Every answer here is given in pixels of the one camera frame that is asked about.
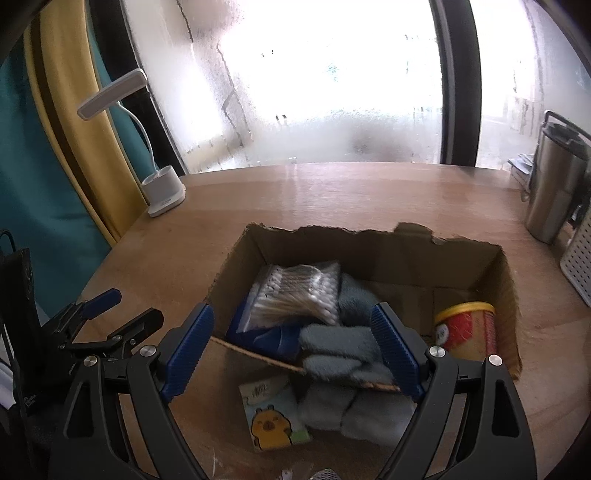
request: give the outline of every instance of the desk lamp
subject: desk lamp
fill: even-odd
[[[150,204],[148,214],[151,217],[156,217],[181,203],[185,198],[186,188],[170,165],[161,169],[158,168],[144,126],[132,112],[121,104],[123,98],[144,88],[147,84],[148,79],[142,69],[132,70],[85,100],[78,108],[78,116],[82,120],[88,121],[109,107],[117,106],[138,125],[148,145],[154,167],[154,173],[144,179],[141,188]]]

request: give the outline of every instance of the teal curtain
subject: teal curtain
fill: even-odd
[[[100,81],[110,82],[98,50]],[[113,122],[142,180],[150,155],[131,119],[113,109]],[[17,248],[29,247],[35,298],[52,316],[75,301],[110,247],[64,173],[37,115],[22,40],[0,67],[0,228]],[[9,251],[8,242],[1,248]]]

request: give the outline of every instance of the cartoon character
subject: cartoon character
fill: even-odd
[[[255,438],[255,445],[261,450],[291,445],[291,423],[273,405],[269,405],[266,410],[256,410],[252,418],[251,433]]]

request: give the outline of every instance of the window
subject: window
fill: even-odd
[[[591,79],[535,0],[471,0],[482,68],[476,166],[533,154],[545,110],[591,130]]]
[[[428,0],[124,0],[190,173],[325,161],[438,163]]]

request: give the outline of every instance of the white object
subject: white object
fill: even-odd
[[[164,212],[168,212],[171,208],[176,207],[181,203],[185,198],[186,188],[171,166],[166,166],[161,170],[158,169],[154,158],[154,152],[152,150],[152,144],[150,143],[150,139],[148,138],[144,126],[139,119],[120,102],[121,99],[140,90],[147,84],[148,79],[142,69],[132,70],[102,88],[80,105],[78,108],[78,116],[82,118],[82,120],[90,120],[109,107],[117,106],[126,112],[138,125],[148,145],[152,165],[154,166],[154,173],[144,179],[141,188],[150,204],[148,207],[148,214],[151,217],[156,217],[162,215]]]
[[[142,182],[142,190],[148,198],[148,214],[151,217],[176,207],[186,195],[185,185],[170,165],[146,177]]]
[[[9,409],[14,405],[12,396],[12,371],[0,362],[0,405]]]
[[[560,269],[591,307],[591,207],[560,259]]]
[[[90,120],[121,99],[144,88],[148,78],[142,69],[135,69],[101,88],[92,97],[78,107],[78,116],[82,120]]]

